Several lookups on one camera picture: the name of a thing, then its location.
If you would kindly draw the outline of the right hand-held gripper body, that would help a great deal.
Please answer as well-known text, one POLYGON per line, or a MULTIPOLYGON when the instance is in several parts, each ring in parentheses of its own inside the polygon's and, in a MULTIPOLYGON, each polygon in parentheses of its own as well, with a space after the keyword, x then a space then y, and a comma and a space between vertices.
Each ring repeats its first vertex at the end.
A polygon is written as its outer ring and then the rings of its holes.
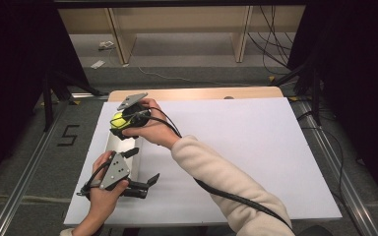
POLYGON ((124 109, 130 108, 132 114, 127 115, 130 117, 129 127, 141 127, 148 122, 148 116, 151 115, 150 110, 140 103, 140 100, 146 97, 146 92, 128 95, 118 106, 117 110, 123 112, 124 109))

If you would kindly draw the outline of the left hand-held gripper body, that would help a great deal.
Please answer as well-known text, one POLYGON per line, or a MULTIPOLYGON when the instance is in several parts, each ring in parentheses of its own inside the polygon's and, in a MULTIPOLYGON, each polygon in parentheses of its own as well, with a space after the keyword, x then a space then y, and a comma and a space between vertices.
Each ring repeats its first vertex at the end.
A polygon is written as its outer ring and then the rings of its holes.
POLYGON ((124 197, 132 197, 144 199, 148 194, 149 185, 133 181, 130 175, 130 168, 128 167, 122 152, 115 153, 110 158, 110 163, 105 171, 103 178, 101 179, 99 187, 106 191, 111 191, 115 188, 118 182, 127 180, 129 185, 127 189, 122 193, 124 197))

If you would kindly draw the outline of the white plastic bin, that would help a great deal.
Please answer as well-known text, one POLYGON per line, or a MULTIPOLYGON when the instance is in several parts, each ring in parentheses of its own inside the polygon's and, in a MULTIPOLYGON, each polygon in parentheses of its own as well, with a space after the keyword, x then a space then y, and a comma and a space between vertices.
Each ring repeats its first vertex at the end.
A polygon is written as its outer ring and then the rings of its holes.
MULTIPOLYGON (((121 141, 119 138, 112 135, 110 130, 109 130, 106 150, 114 150, 116 152, 123 152, 123 151, 127 151, 131 148, 139 148, 141 146, 141 142, 142 142, 141 139, 134 139, 134 138, 121 141)), ((140 161, 141 161, 141 158, 140 158, 139 153, 137 153, 136 155, 134 155, 132 157, 125 159, 125 162, 127 163, 128 167, 130 168, 129 177, 133 181, 138 180, 140 161)))

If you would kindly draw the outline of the yellow tennis ball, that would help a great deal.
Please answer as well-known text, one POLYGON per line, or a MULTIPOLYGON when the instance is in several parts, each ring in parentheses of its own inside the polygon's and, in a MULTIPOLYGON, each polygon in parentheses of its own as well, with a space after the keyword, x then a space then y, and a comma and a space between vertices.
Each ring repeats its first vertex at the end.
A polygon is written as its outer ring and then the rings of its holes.
POLYGON ((130 126, 130 117, 123 114, 122 112, 117 112, 114 114, 110 120, 110 127, 112 129, 125 129, 130 126))

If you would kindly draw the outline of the person's right hand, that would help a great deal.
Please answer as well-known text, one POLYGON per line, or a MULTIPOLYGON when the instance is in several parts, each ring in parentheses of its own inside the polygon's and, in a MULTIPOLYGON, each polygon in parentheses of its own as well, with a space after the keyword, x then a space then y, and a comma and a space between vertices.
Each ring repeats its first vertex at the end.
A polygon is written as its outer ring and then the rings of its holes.
POLYGON ((157 102, 152 98, 143 98, 140 103, 151 110, 153 119, 143 127, 125 129, 122 134, 143 137, 152 144, 171 149, 180 137, 166 125, 166 116, 157 102))

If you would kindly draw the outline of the person's left hand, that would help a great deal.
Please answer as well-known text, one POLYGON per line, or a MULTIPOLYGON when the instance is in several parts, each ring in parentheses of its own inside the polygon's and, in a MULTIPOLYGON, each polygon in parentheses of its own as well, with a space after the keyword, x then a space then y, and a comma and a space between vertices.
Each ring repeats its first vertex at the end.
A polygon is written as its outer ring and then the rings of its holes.
MULTIPOLYGON (((110 158, 112 151, 103 153, 93 164, 93 175, 96 180, 101 180, 105 172, 104 169, 99 170, 100 167, 110 158)), ((99 216, 108 218, 116 208, 117 201, 122 192, 128 187, 129 182, 122 180, 117 183, 115 188, 111 191, 102 190, 100 188, 91 189, 91 207, 89 214, 92 216, 99 216)))

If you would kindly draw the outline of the small white floor device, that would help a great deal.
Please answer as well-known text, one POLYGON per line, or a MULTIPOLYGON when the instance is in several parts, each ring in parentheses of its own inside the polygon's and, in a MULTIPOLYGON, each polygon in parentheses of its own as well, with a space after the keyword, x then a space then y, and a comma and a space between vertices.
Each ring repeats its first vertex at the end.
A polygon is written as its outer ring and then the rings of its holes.
POLYGON ((99 44, 98 50, 108 50, 108 49, 113 49, 115 47, 115 44, 112 41, 102 41, 99 44))

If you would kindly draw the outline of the black metal stand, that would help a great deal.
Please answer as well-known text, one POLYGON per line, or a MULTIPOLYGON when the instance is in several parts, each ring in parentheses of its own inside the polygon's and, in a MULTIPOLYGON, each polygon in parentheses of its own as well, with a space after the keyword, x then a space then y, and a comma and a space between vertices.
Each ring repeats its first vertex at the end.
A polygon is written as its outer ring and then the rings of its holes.
POLYGON ((296 95, 305 95, 307 91, 311 91, 311 110, 309 113, 318 126, 321 125, 320 120, 320 77, 316 66, 316 60, 309 57, 302 65, 292 70, 288 74, 271 82, 272 87, 279 87, 286 84, 293 78, 298 77, 293 90, 296 95))
POLYGON ((50 71, 42 80, 42 97, 45 111, 44 131, 47 132, 53 121, 52 95, 55 94, 60 101, 67 101, 73 97, 68 86, 74 86, 82 89, 94 96, 104 96, 106 92, 102 92, 93 88, 87 79, 79 80, 61 71, 50 71))

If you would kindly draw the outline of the white board sheet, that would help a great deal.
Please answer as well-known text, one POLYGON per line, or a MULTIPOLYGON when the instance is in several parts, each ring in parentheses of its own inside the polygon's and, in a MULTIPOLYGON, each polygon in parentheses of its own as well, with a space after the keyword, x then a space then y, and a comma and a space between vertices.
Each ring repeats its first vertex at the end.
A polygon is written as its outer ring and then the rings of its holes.
MULTIPOLYGON (((341 213, 301 128, 284 97, 161 101, 183 135, 193 135, 276 195, 292 219, 339 219, 341 213)), ((109 121, 117 103, 106 102, 80 175, 92 175, 106 151, 109 121)), ((141 139, 138 179, 159 174, 144 199, 121 198, 107 224, 119 227, 223 224, 203 190, 171 158, 168 149, 141 139)))

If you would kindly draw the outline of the dark curtain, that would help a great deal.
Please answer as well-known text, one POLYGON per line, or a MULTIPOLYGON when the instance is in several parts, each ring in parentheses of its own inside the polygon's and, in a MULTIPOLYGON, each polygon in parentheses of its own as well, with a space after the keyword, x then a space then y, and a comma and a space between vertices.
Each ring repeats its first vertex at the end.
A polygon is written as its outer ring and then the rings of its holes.
POLYGON ((66 98, 68 83, 87 82, 54 0, 0 0, 0 163, 44 85, 66 98))
POLYGON ((378 186, 378 0, 309 0, 288 67, 316 45, 323 93, 378 186))

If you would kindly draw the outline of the dark rounded object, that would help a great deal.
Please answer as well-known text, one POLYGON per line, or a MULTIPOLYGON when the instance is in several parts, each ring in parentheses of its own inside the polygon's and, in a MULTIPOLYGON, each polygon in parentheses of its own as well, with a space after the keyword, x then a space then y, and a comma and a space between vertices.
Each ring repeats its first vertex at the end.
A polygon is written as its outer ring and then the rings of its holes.
POLYGON ((333 236, 333 234, 323 226, 314 225, 302 230, 297 236, 333 236))

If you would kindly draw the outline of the light wooden furniture frame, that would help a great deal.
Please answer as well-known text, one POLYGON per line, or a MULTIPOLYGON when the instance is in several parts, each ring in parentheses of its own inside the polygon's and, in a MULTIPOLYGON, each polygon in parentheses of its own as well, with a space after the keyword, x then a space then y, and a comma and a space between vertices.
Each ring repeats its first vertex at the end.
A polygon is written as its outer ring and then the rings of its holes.
POLYGON ((127 64, 139 33, 227 32, 234 58, 244 57, 249 32, 296 32, 303 6, 218 6, 61 9, 70 34, 110 33, 127 64))

